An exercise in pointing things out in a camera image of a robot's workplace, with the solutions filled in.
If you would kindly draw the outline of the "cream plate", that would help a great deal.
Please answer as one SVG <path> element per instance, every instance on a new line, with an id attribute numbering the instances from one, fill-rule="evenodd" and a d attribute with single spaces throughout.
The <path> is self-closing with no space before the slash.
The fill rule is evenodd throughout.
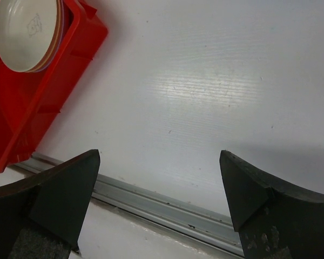
<path id="1" fill-rule="evenodd" d="M 15 72 L 40 71 L 62 34 L 62 1 L 0 1 L 0 58 Z"/>

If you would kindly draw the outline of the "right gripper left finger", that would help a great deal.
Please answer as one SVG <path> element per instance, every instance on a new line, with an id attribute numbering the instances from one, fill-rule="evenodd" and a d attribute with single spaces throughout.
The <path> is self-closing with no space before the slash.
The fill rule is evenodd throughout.
<path id="1" fill-rule="evenodd" d="M 91 149 L 0 187 L 0 258 L 69 258 L 91 200 L 100 156 Z"/>

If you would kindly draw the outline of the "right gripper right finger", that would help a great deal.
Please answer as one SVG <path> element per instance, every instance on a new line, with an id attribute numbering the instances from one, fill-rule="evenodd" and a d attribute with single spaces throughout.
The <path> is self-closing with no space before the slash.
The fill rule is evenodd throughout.
<path id="1" fill-rule="evenodd" d="M 260 170 L 229 151 L 221 151 L 219 164 L 245 258 L 324 258 L 324 194 Z"/>

